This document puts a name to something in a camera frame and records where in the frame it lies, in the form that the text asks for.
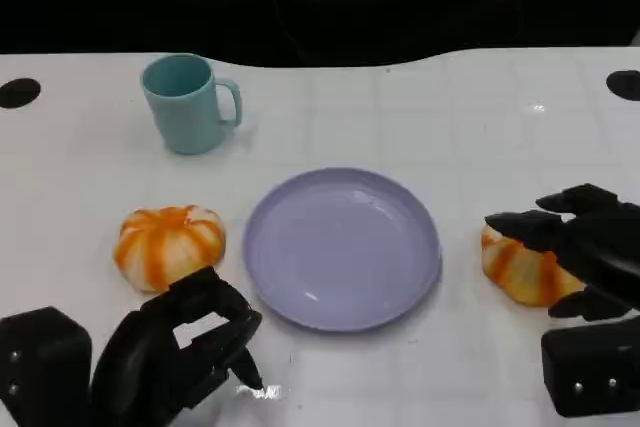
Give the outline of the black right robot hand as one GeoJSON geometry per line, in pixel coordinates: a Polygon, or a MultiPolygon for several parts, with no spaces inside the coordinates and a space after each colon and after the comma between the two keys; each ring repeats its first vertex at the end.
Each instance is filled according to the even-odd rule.
{"type": "Polygon", "coordinates": [[[485,217],[498,233],[557,264],[584,284],[554,302],[551,318],[587,322],[620,318],[639,309],[639,206],[592,184],[536,200],[538,208],[485,217]]]}

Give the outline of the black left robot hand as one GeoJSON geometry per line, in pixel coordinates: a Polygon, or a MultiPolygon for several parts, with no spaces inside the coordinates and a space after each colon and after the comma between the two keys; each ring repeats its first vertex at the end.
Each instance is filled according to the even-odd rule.
{"type": "Polygon", "coordinates": [[[167,426],[231,375],[264,384],[247,345],[262,321],[212,267],[130,312],[104,348],[91,384],[94,426],[167,426]]]}

